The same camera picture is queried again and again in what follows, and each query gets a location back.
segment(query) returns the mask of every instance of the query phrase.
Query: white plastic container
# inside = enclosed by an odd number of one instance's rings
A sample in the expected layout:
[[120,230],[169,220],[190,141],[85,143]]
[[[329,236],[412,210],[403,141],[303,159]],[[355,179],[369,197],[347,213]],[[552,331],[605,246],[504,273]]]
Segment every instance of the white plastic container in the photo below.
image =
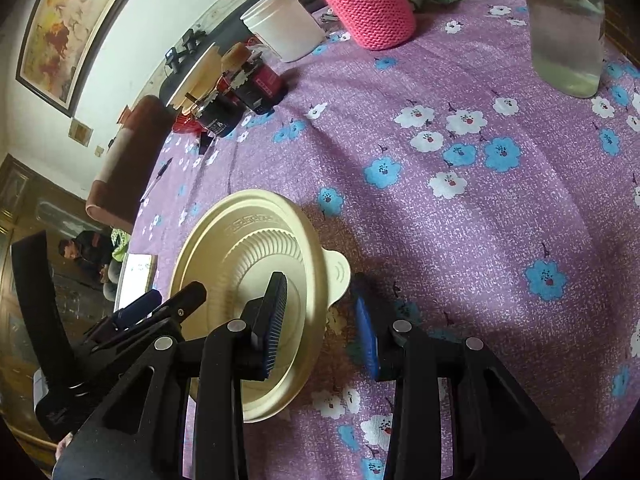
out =
[[306,56],[324,41],[324,31],[298,0],[260,0],[240,19],[284,62]]

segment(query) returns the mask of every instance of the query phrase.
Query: bowl handle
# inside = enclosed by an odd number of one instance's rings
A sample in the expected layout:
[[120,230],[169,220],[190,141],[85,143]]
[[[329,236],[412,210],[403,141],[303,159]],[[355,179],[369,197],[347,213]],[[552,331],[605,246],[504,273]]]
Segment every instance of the bowl handle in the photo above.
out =
[[330,307],[336,301],[340,300],[349,288],[349,283],[351,282],[351,266],[342,253],[338,251],[327,251],[325,249],[323,249],[323,252],[329,291],[329,304],[327,307]]

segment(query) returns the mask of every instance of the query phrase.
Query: metal screw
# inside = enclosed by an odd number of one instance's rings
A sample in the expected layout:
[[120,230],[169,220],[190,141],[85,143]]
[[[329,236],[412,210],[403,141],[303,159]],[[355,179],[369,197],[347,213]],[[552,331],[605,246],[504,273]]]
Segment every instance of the metal screw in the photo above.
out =
[[466,341],[466,347],[469,348],[470,350],[482,350],[484,348],[484,343],[482,342],[481,339],[478,339],[477,337],[470,337],[468,338]]
[[172,344],[174,344],[173,339],[171,339],[169,336],[162,336],[156,339],[154,348],[156,350],[167,350],[168,348],[171,348]]
[[246,328],[246,323],[242,319],[233,319],[226,324],[229,332],[242,332]]
[[398,319],[394,321],[394,330],[398,333],[404,334],[412,329],[411,323],[405,319]]

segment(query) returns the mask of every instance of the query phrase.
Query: black can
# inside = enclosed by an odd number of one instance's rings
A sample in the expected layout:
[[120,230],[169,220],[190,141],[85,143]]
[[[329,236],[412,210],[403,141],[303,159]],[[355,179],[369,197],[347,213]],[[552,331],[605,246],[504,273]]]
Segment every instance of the black can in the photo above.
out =
[[287,95],[287,84],[258,56],[242,64],[235,74],[225,74],[231,91],[258,115],[268,114]]
[[226,137],[242,120],[244,108],[225,94],[213,91],[195,113],[195,119],[212,134]]

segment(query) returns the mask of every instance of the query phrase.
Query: black jacket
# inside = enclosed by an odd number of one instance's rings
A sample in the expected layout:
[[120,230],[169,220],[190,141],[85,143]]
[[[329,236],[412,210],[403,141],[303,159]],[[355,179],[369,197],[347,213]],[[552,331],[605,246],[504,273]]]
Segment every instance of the black jacket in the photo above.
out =
[[108,236],[98,234],[98,246],[93,246],[94,231],[82,231],[73,242],[80,251],[74,261],[83,269],[92,280],[100,279],[100,270],[111,263],[113,244]]

